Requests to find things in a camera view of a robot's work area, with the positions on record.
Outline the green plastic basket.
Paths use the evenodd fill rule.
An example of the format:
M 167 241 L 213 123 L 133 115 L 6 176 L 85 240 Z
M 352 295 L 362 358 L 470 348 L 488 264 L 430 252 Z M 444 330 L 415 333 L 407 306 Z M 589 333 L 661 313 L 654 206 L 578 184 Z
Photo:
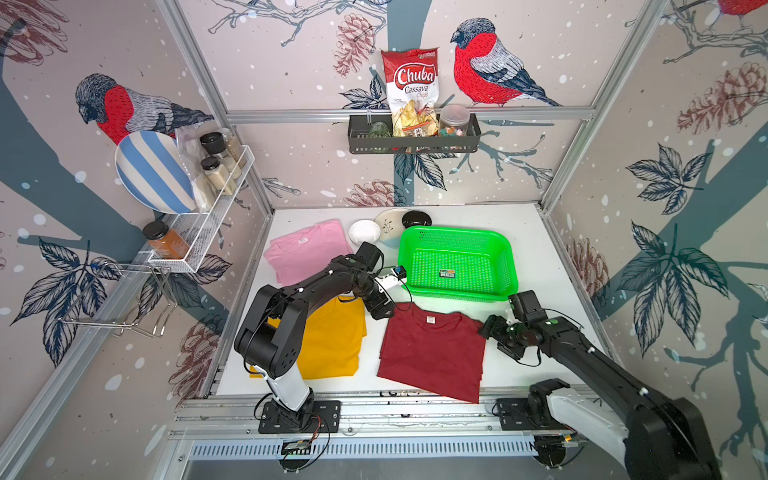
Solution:
M 493 231 L 411 227 L 400 238 L 398 262 L 418 296 L 488 303 L 519 291 L 512 246 Z

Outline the pink t-shirt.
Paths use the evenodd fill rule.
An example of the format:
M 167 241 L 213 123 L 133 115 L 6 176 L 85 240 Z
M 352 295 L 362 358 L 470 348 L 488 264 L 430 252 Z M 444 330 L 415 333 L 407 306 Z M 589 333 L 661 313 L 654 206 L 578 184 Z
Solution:
M 264 258 L 277 282 L 289 286 L 323 270 L 337 256 L 352 254 L 337 219 L 318 223 L 273 240 Z

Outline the yellow t-shirt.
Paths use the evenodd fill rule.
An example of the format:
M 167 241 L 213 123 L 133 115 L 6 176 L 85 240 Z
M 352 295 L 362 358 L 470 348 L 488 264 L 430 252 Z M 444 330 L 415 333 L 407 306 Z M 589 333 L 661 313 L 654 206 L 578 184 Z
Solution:
M 353 376 L 367 335 L 365 307 L 351 297 L 335 298 L 306 322 L 297 365 L 305 380 Z

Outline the dark red t-shirt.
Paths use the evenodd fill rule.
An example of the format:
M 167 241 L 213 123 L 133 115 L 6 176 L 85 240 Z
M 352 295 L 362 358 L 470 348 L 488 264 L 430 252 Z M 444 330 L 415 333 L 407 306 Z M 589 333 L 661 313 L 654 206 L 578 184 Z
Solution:
M 477 404 L 486 348 L 482 326 L 461 312 L 399 303 L 387 322 L 377 376 Z

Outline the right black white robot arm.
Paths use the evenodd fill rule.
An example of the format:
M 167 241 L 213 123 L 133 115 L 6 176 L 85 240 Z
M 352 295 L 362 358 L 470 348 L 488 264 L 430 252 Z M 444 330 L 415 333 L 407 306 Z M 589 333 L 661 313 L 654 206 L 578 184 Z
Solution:
M 598 445 L 632 479 L 719 479 L 704 418 L 684 398 L 671 399 L 598 350 L 566 315 L 549 317 L 533 291 L 510 296 L 514 318 L 491 315 L 479 330 L 520 362 L 527 350 L 576 374 L 598 400 L 552 378 L 524 399 L 500 398 L 492 409 L 505 431 L 568 428 Z

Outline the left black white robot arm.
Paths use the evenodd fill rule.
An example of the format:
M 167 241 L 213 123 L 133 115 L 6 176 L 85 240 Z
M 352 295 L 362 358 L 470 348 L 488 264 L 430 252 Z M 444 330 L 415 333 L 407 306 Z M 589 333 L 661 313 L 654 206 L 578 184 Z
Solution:
M 296 365 L 307 319 L 341 294 L 363 301 L 375 320 L 394 315 L 396 304 L 378 283 L 383 267 L 381 250 L 364 242 L 354 254 L 337 256 L 318 273 L 287 287 L 261 287 L 242 321 L 233 348 L 243 365 L 266 378 L 274 401 L 298 419 L 308 416 L 314 393 Z

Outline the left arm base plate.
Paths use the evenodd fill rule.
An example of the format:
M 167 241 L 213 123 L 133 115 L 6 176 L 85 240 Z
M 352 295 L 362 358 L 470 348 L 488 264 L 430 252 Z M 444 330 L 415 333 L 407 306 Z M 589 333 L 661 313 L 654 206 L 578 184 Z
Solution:
M 314 401 L 309 409 L 292 411 L 277 400 L 268 400 L 260 414 L 260 434 L 336 433 L 341 417 L 340 401 Z

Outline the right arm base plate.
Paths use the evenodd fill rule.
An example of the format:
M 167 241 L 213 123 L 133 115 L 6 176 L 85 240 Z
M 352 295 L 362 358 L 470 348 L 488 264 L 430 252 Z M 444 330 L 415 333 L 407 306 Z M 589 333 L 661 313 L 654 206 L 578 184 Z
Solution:
M 534 413 L 524 398 L 498 398 L 491 413 L 499 420 L 502 431 L 532 431 L 544 435 L 574 434 L 575 430 L 553 418 Z

